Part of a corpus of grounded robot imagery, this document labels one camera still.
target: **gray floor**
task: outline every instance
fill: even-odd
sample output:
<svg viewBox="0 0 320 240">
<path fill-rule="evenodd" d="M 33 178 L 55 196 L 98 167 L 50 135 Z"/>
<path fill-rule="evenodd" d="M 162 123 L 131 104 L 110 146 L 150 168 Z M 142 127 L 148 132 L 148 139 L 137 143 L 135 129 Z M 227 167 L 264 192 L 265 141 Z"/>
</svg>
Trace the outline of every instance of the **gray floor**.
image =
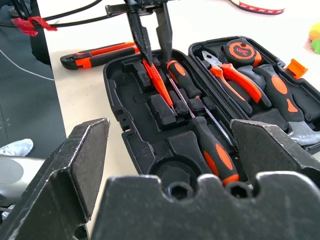
<svg viewBox="0 0 320 240">
<path fill-rule="evenodd" d="M 1 21 L 11 20 L 7 9 L 0 9 Z M 0 49 L 20 67 L 54 77 L 32 55 L 30 37 L 17 28 L 0 27 Z M 0 146 L 30 138 L 34 149 L 29 156 L 46 158 L 66 139 L 55 82 L 18 69 L 2 54 L 0 73 Z"/>
</svg>

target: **table surface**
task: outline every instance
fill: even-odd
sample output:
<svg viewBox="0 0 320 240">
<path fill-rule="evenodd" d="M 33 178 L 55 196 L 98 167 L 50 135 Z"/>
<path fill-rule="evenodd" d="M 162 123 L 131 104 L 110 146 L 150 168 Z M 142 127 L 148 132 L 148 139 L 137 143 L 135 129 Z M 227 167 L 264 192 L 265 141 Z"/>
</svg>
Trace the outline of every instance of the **table surface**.
<svg viewBox="0 0 320 240">
<path fill-rule="evenodd" d="M 70 11 L 85 6 L 93 0 L 37 0 L 42 17 Z M 173 48 L 188 54 L 191 44 L 228 36 L 246 36 L 254 39 L 285 63 L 292 58 L 309 70 L 304 75 L 320 90 L 320 55 L 306 48 L 308 32 L 320 22 L 320 1 L 286 1 L 286 11 L 280 15 L 263 15 L 240 10 L 228 0 L 181 0 L 168 3 L 173 30 Z M 84 12 L 61 18 L 59 23 L 79 21 L 106 14 L 105 5 L 121 4 L 122 0 L 104 0 Z M 144 16 L 151 47 L 159 49 L 156 16 Z M 105 181 L 110 176 L 136 175 L 130 156 L 123 143 L 122 130 L 116 121 L 107 97 L 103 68 L 99 66 L 80 71 L 63 68 L 60 57 L 83 51 L 132 41 L 127 16 L 94 22 L 86 25 L 63 27 L 57 32 L 45 33 L 52 70 L 61 106 L 66 134 L 82 122 L 110 118 L 111 127 L 103 180 L 91 221 L 91 232 L 96 218 Z"/>
</svg>

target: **red strip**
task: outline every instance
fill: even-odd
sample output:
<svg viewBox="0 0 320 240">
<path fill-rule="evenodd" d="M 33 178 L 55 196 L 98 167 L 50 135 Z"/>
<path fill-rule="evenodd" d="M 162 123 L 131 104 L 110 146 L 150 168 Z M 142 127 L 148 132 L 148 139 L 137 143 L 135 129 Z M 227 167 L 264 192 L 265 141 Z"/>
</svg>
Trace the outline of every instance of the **red strip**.
<svg viewBox="0 0 320 240">
<path fill-rule="evenodd" d="M 28 18 L 29 21 L 36 21 L 38 22 L 44 29 L 47 29 L 48 31 L 58 31 L 56 27 L 50 26 L 42 17 L 40 16 L 31 16 Z"/>
<path fill-rule="evenodd" d="M 284 9 L 271 10 L 271 9 L 265 9 L 265 8 L 256 7 L 256 6 L 250 6 L 242 2 L 240 2 L 239 7 L 248 9 L 251 11 L 259 12 L 259 13 L 264 13 L 264 14 L 281 14 L 285 11 Z"/>
<path fill-rule="evenodd" d="M 22 18 L 12 19 L 12 22 L 20 31 L 24 34 L 29 34 L 31 37 L 37 36 L 38 32 L 30 21 L 24 20 Z"/>
</svg>

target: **yellow object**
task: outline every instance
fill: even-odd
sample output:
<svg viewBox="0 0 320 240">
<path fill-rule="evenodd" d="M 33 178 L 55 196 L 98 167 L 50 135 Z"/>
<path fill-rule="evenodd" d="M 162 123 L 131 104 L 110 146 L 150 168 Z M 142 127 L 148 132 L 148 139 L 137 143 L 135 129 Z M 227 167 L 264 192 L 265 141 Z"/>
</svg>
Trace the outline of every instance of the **yellow object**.
<svg viewBox="0 0 320 240">
<path fill-rule="evenodd" d="M 286 69 L 290 70 L 294 74 L 295 79 L 300 79 L 308 71 L 308 68 L 304 67 L 300 62 L 293 58 Z"/>
<path fill-rule="evenodd" d="M 320 38 L 320 22 L 314 24 L 309 31 L 309 38 L 311 41 Z"/>
</svg>

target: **green object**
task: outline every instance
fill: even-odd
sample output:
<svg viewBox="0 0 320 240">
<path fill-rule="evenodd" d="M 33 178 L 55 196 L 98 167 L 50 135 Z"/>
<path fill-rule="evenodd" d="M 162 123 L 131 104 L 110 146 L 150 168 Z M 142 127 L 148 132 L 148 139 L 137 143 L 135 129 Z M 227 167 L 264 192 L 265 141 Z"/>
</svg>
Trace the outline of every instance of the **green object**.
<svg viewBox="0 0 320 240">
<path fill-rule="evenodd" d="M 316 54 L 320 54 L 320 37 L 311 42 L 311 47 Z"/>
</svg>

